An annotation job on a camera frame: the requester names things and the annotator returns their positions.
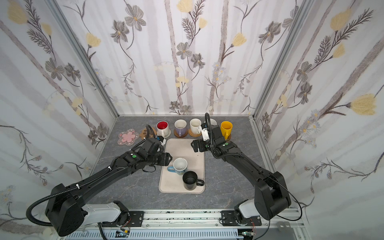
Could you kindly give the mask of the yellow mug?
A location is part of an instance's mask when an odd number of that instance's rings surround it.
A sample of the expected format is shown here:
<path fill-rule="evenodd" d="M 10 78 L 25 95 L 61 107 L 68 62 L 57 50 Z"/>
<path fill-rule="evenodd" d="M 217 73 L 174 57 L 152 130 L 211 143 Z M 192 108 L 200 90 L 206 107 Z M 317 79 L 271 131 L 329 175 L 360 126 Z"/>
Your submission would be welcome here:
<path fill-rule="evenodd" d="M 233 124 L 229 121 L 223 121 L 221 123 L 221 132 L 222 132 L 222 135 L 225 139 L 228 138 L 229 135 L 231 135 L 232 133 L 232 129 L 233 129 Z"/>

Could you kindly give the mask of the brown paw shaped coaster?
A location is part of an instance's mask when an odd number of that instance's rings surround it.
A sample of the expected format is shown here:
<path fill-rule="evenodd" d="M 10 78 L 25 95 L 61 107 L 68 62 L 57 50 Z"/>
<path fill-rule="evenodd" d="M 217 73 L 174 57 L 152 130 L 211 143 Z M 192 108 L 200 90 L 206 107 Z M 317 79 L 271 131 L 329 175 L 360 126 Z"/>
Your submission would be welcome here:
<path fill-rule="evenodd" d="M 156 129 L 155 129 L 155 128 L 152 128 L 152 130 L 150 130 L 150 131 L 148 132 L 148 129 L 145 128 L 145 129 L 143 129 L 143 130 L 141 131 L 141 133 L 140 133 L 140 137 L 141 137 L 142 140 L 144 140 L 145 138 L 147 138 L 148 135 L 149 135 L 150 138 L 153 138 L 154 136 L 156 136 L 156 135 L 157 135 L 157 131 L 156 131 Z"/>

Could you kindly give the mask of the speckled white mug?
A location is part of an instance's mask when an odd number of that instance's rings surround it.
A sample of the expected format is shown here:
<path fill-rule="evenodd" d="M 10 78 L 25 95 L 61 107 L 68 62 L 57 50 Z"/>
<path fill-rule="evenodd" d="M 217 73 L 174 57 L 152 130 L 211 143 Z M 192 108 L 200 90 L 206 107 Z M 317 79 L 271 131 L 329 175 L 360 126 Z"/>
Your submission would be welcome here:
<path fill-rule="evenodd" d="M 210 119 L 210 121 L 211 121 L 211 125 L 212 125 L 212 126 L 216 126 L 216 125 L 217 125 L 217 121 L 216 121 L 216 120 L 214 120 L 214 119 Z"/>

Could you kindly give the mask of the woven rattan round coaster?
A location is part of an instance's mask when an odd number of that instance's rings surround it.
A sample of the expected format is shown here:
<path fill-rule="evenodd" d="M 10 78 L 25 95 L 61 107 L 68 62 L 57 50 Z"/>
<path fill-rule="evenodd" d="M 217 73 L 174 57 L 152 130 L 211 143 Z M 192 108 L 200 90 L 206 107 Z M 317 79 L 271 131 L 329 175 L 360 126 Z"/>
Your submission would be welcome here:
<path fill-rule="evenodd" d="M 191 129 L 188 130 L 188 134 L 193 138 L 198 138 L 202 135 L 202 133 L 194 134 Z"/>

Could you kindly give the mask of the colourful woven round coaster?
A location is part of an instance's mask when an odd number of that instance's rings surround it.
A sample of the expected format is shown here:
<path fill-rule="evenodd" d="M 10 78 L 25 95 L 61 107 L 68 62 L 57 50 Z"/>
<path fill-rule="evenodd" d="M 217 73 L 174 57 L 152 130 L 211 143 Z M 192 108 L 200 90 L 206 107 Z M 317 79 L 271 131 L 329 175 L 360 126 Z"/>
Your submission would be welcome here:
<path fill-rule="evenodd" d="M 168 138 L 171 135 L 170 129 L 163 129 L 163 130 L 158 129 L 157 133 L 159 137 L 163 137 L 163 138 Z"/>

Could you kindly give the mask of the pink flower shaped coaster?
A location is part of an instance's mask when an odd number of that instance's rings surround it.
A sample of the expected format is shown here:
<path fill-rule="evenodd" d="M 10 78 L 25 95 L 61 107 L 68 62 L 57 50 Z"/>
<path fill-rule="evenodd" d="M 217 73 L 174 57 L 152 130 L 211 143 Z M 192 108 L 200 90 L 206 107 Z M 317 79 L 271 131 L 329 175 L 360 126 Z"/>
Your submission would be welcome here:
<path fill-rule="evenodd" d="M 118 137 L 118 145 L 131 146 L 140 137 L 140 134 L 138 134 L 134 129 L 129 129 L 125 132 L 119 133 Z"/>

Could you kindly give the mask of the white mug red inside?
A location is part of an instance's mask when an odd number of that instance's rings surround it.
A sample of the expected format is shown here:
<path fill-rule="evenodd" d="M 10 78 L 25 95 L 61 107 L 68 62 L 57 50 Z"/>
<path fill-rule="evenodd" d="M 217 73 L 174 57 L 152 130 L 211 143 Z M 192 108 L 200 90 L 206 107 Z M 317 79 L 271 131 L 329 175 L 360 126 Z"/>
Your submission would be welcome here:
<path fill-rule="evenodd" d="M 170 129 L 169 127 L 169 123 L 166 122 L 166 121 L 160 121 L 157 123 L 157 126 L 156 126 L 157 130 L 160 129 L 160 130 L 163 130 L 163 129 Z"/>

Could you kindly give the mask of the plain white mug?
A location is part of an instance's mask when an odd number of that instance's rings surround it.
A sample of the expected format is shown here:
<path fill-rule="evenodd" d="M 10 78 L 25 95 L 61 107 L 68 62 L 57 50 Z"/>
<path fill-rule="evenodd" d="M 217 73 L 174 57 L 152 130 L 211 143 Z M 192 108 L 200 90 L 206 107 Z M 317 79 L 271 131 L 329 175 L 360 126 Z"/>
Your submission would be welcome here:
<path fill-rule="evenodd" d="M 192 119 L 190 121 L 190 129 L 194 135 L 199 135 L 202 131 L 202 122 L 200 119 Z"/>

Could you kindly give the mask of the dark wooden round coaster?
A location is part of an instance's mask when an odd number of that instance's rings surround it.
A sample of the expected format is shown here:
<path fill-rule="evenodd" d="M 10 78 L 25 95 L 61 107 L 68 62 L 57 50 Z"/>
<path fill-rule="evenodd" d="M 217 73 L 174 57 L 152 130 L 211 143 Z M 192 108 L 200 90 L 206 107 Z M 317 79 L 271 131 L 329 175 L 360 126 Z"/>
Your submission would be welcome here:
<path fill-rule="evenodd" d="M 177 138 L 184 138 L 188 135 L 188 129 L 174 129 L 174 135 Z"/>

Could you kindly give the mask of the white mug blue handle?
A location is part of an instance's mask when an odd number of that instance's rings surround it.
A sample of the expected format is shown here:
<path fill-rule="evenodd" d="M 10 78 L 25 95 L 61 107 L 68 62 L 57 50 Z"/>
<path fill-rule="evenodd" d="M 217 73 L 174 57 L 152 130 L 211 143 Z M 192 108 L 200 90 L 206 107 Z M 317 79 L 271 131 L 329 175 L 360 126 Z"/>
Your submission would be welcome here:
<path fill-rule="evenodd" d="M 173 165 L 168 167 L 167 170 L 168 170 L 168 172 L 176 173 L 176 174 L 182 176 L 186 172 L 187 167 L 188 167 L 188 162 L 186 159 L 177 158 L 173 162 Z"/>

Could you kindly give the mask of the beige serving tray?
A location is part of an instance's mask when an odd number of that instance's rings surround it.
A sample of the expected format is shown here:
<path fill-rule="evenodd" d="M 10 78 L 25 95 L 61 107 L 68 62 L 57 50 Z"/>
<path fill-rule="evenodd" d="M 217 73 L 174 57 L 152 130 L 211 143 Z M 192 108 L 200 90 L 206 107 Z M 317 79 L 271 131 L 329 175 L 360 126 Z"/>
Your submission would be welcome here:
<path fill-rule="evenodd" d="M 172 156 L 168 166 L 162 167 L 159 190 L 168 194 L 201 194 L 204 186 L 195 186 L 193 190 L 186 189 L 183 175 L 192 171 L 199 180 L 205 179 L 205 154 L 195 152 L 191 146 L 192 139 L 170 139 L 165 151 Z"/>

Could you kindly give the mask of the white mug purple handle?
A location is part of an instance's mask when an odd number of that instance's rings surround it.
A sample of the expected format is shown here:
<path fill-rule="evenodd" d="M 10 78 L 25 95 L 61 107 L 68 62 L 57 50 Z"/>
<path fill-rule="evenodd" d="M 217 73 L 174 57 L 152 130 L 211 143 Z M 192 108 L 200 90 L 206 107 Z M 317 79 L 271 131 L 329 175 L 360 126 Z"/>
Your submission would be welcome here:
<path fill-rule="evenodd" d="M 187 128 L 187 122 L 185 120 L 177 120 L 175 122 L 175 129 L 188 129 Z"/>

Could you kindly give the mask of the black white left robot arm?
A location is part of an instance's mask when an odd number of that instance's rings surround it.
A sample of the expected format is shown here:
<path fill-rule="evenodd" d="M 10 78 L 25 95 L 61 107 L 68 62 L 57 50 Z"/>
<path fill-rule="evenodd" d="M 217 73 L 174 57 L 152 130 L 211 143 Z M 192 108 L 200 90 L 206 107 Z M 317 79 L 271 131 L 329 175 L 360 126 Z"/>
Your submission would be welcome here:
<path fill-rule="evenodd" d="M 120 201 L 101 207 L 88 207 L 87 202 L 115 182 L 146 166 L 168 166 L 172 156 L 157 139 L 147 139 L 137 150 L 127 151 L 96 174 L 71 184 L 52 189 L 46 216 L 60 237 L 70 235 L 83 225 L 114 223 L 124 225 L 131 219 L 129 210 Z"/>

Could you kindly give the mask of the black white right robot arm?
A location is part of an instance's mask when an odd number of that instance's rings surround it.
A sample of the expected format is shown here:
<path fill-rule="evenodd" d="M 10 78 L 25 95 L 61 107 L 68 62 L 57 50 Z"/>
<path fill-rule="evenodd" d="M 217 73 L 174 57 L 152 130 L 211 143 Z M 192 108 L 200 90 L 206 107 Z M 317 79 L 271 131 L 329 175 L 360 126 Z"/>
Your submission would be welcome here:
<path fill-rule="evenodd" d="M 272 219 L 292 204 L 283 175 L 259 166 L 233 142 L 226 142 L 223 137 L 212 142 L 197 139 L 191 147 L 194 152 L 211 152 L 214 158 L 222 159 L 244 175 L 255 189 L 254 205 L 264 219 Z"/>

